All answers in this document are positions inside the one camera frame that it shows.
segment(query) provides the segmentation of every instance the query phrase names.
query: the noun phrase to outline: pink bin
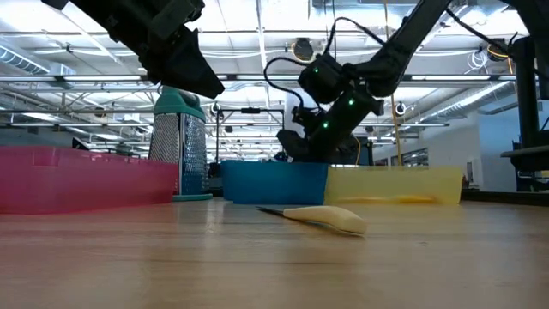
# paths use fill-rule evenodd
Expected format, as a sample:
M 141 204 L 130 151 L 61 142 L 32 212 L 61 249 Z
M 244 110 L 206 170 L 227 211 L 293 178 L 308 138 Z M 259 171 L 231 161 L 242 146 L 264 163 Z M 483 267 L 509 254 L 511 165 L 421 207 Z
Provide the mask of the pink bin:
M 0 147 L 0 214 L 169 203 L 178 165 L 53 147 Z

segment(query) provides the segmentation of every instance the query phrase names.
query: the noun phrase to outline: box grater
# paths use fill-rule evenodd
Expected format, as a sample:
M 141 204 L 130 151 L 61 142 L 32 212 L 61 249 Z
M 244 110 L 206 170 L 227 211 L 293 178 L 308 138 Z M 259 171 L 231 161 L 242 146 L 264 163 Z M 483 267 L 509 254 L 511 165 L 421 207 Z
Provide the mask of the box grater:
M 206 117 L 198 97 L 163 87 L 154 108 L 149 159 L 179 164 L 174 201 L 204 200 L 209 189 Z

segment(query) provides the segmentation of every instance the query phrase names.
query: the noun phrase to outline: yellow bin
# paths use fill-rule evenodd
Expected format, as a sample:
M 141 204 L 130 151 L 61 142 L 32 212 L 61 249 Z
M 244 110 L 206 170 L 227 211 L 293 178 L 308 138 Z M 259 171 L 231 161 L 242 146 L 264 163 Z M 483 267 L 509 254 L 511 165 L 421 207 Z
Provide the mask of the yellow bin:
M 459 167 L 330 167 L 324 203 L 458 204 Z

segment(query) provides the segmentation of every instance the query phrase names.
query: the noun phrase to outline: knife handle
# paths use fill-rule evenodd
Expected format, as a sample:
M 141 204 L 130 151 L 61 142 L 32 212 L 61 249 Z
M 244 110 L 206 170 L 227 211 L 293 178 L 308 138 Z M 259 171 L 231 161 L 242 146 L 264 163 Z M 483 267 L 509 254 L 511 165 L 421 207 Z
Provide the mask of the knife handle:
M 329 224 L 343 232 L 365 233 L 366 222 L 353 212 L 334 206 L 314 206 L 285 209 L 284 216 L 299 221 L 314 221 Z

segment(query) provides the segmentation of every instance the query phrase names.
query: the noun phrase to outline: blue plastic container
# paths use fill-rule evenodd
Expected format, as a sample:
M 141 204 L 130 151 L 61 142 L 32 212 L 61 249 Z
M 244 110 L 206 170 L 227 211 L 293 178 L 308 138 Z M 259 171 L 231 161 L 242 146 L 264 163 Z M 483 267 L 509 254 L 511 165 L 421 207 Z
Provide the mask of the blue plastic container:
M 240 204 L 322 205 L 328 165 L 221 162 L 223 194 Z

